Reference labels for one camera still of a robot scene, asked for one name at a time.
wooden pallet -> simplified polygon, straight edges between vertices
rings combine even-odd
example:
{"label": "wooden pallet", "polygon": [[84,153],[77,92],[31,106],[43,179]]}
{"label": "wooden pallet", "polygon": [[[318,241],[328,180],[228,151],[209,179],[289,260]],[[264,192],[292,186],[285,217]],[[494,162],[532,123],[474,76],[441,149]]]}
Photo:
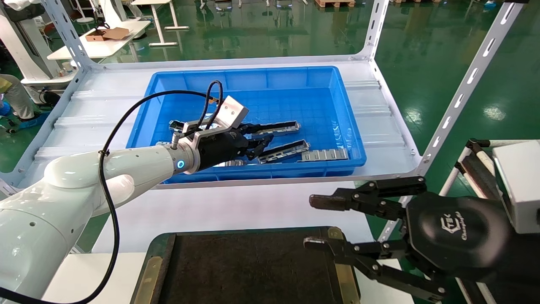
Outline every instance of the wooden pallet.
{"label": "wooden pallet", "polygon": [[327,3],[332,3],[335,8],[338,8],[342,3],[347,4],[348,7],[352,8],[356,3],[354,0],[315,0],[315,2],[322,8],[324,8]]}
{"label": "wooden pallet", "polygon": [[[394,0],[395,3],[402,3],[402,2],[405,2],[406,0]],[[414,2],[416,3],[420,3],[422,0],[413,0]],[[441,0],[431,0],[435,3],[439,3]]]}

green epoxy floor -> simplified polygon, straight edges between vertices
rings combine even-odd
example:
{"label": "green epoxy floor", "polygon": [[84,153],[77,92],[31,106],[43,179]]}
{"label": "green epoxy floor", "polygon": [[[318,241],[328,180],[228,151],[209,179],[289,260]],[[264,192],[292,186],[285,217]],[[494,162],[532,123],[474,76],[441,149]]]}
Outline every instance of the green epoxy floor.
{"label": "green epoxy floor", "polygon": [[[371,13],[370,0],[357,0],[354,8],[319,9],[312,0],[305,6],[294,0],[290,10],[272,3],[249,0],[232,12],[198,8],[192,0],[174,0],[180,25],[187,32],[165,32],[172,48],[149,48],[157,42],[156,29],[137,42],[141,62],[204,60],[274,56],[353,54],[365,40]],[[499,6],[483,11],[469,0],[391,4],[382,30],[377,61],[411,130],[424,151],[459,85],[475,51],[495,18]],[[540,2],[531,1],[521,12],[488,70],[431,166],[429,189],[437,192],[470,137],[488,139],[539,138],[537,104],[540,96]],[[168,6],[158,10],[162,26],[172,25]],[[56,39],[53,47],[61,47]],[[132,62],[128,47],[105,62]],[[36,130],[0,137],[0,169],[14,168]],[[450,195],[471,194],[458,180]],[[79,244],[89,250],[105,217],[93,220]],[[374,237],[384,222],[370,219]]]}

black mat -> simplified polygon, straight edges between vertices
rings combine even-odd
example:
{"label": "black mat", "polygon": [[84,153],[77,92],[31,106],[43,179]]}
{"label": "black mat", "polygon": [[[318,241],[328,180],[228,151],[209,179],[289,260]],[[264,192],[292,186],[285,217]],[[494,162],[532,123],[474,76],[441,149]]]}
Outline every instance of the black mat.
{"label": "black mat", "polygon": [[173,235],[152,303],[342,303],[331,258],[303,247],[304,237],[327,230]]}

slotted metal post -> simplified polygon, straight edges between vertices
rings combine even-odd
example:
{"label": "slotted metal post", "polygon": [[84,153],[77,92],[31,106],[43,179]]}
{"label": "slotted metal post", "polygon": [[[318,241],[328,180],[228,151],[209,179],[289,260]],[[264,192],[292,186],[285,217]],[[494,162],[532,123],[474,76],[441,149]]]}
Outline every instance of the slotted metal post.
{"label": "slotted metal post", "polygon": [[374,1],[364,48],[357,54],[364,60],[373,60],[375,58],[387,10],[388,0]]}
{"label": "slotted metal post", "polygon": [[92,67],[97,67],[98,64],[86,55],[86,50],[71,23],[68,13],[62,6],[61,1],[43,0],[42,4],[43,7],[45,7],[47,14],[51,17],[62,41],[64,41],[66,47],[69,49],[71,57],[75,60],[79,70],[79,78],[82,78],[90,69],[92,69]]}
{"label": "slotted metal post", "polygon": [[[439,123],[437,130],[435,131],[428,148],[422,156],[420,165],[414,171],[414,175],[425,175],[428,171],[433,159],[441,149],[442,144],[448,137],[450,130],[457,121],[463,107],[466,105],[469,97],[473,93],[480,78],[484,74],[488,67],[493,55],[501,45],[504,37],[508,33],[508,30],[516,20],[517,15],[521,11],[526,0],[515,0],[513,2],[505,2],[497,17],[493,21],[491,28],[486,34],[484,41],[480,45],[478,52],[473,58],[467,73],[463,80],[461,80],[460,86],[457,88],[456,94],[450,101],[443,119]],[[402,204],[407,204],[410,201],[410,196],[404,196],[400,198]],[[397,222],[388,221],[378,238],[378,241],[383,242],[390,237],[390,234],[396,227]]]}

person's leg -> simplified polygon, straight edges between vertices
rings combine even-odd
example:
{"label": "person's leg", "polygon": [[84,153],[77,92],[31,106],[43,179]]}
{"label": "person's leg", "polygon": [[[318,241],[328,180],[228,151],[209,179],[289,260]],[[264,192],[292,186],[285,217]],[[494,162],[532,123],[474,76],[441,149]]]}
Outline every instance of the person's leg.
{"label": "person's leg", "polygon": [[33,102],[26,93],[23,84],[15,76],[0,74],[1,78],[11,82],[10,88],[4,93],[4,97],[22,120],[34,117]]}

